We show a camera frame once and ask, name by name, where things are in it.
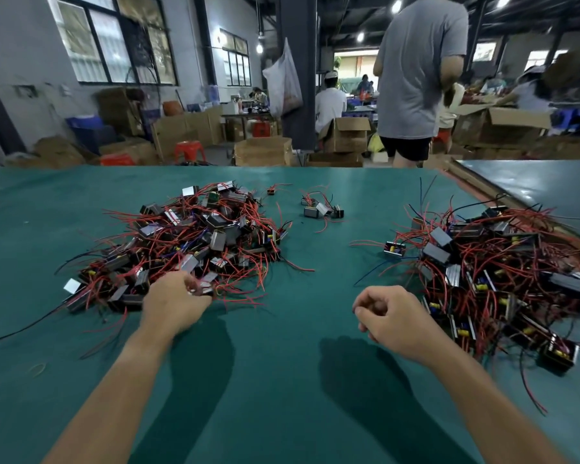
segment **window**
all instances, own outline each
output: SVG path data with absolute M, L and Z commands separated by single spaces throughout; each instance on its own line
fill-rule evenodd
M 496 51 L 496 42 L 481 42 L 477 44 L 473 62 L 491 62 Z
M 247 41 L 221 30 L 219 43 L 224 50 L 223 66 L 228 86 L 251 86 Z
M 524 71 L 528 70 L 531 67 L 538 67 L 544 65 L 546 59 L 548 58 L 548 53 L 549 51 L 547 50 L 535 50 L 531 52 L 530 55 L 528 56 L 528 61 L 526 62 L 526 67 Z M 557 50 L 557 53 L 554 54 L 554 60 L 552 61 L 552 63 L 554 63 L 558 58 L 558 56 L 563 53 L 567 53 L 567 50 Z
M 159 0 L 47 0 L 80 83 L 175 85 Z

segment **cardboard flap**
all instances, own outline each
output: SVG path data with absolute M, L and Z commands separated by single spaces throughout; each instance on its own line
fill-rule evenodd
M 367 117 L 341 117 L 335 119 L 335 127 L 340 132 L 370 132 L 372 129 Z
M 450 109 L 450 111 L 458 116 L 469 116 L 470 114 L 483 111 L 489 107 L 489 104 L 462 104 L 461 106 Z
M 514 125 L 516 127 L 533 127 L 536 129 L 549 129 L 552 127 L 549 112 L 490 108 L 490 119 L 493 125 Z
M 325 138 L 328 138 L 330 131 L 331 131 L 331 125 L 335 122 L 335 119 L 333 119 L 331 122 L 329 122 L 328 124 L 326 124 L 322 130 L 320 131 L 320 133 L 318 134 L 318 139 L 319 140 L 324 140 Z

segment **workbench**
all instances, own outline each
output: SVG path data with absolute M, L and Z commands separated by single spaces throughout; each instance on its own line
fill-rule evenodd
M 392 240 L 395 223 L 410 226 L 402 206 L 418 209 L 419 178 L 425 192 L 434 175 L 426 169 L 0 169 L 0 335 L 59 305 L 62 286 L 75 274 L 72 269 L 54 276 L 59 265 L 91 248 L 93 239 L 122 232 L 104 209 L 136 213 L 142 204 L 165 202 L 183 187 L 229 179 L 260 190 L 292 183 L 287 192 L 267 197 L 265 210 L 278 221 L 278 202 L 283 218 L 294 221 L 281 250 L 316 272 L 275 263 L 259 300 L 265 306 L 226 311 L 216 301 L 176 340 L 130 462 L 482 462 L 433 374 L 368 341 L 351 312 L 362 288 L 404 284 L 408 266 L 381 278 L 378 270 L 353 286 L 384 259 L 376 247 L 348 243 Z M 299 189 L 318 185 L 329 186 L 346 217 L 315 234 L 323 221 L 302 216 Z M 476 202 L 439 175 L 426 198 L 429 210 L 445 211 L 451 196 L 454 207 Z M 481 211 L 471 207 L 458 214 Z M 42 459 L 138 322 L 139 314 L 130 315 L 119 340 L 86 360 L 79 357 L 107 336 L 84 332 L 104 327 L 94 311 L 59 312 L 0 342 L 1 464 Z M 574 333 L 580 340 L 580 322 Z M 40 374 L 38 365 L 44 365 Z M 580 357 L 562 378 L 528 362 L 527 379 L 549 410 L 546 418 L 524 391 L 517 355 L 497 360 L 494 374 L 513 402 L 580 462 Z

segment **white t-shirt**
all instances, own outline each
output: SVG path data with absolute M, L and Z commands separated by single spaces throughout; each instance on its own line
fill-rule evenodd
M 346 93 L 337 88 L 328 88 L 316 94 L 316 133 L 333 119 L 346 112 Z
M 455 88 L 455 94 L 453 96 L 453 102 L 448 108 L 445 107 L 443 100 L 440 101 L 440 114 L 439 114 L 439 128 L 440 129 L 452 129 L 455 125 L 455 119 L 458 118 L 456 114 L 451 112 L 451 109 L 457 108 L 464 99 L 464 86 L 456 83 L 453 85 Z
M 536 84 L 536 81 L 522 83 L 512 91 L 518 95 L 518 109 L 536 112 L 548 112 L 550 110 L 550 101 L 538 98 L 535 95 Z

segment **black shorts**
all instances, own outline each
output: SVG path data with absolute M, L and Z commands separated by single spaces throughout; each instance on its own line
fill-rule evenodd
M 397 151 L 403 158 L 409 161 L 427 161 L 432 149 L 432 138 L 405 140 L 405 139 L 388 139 L 387 137 L 380 137 L 382 145 L 387 150 L 389 158 L 395 156 Z

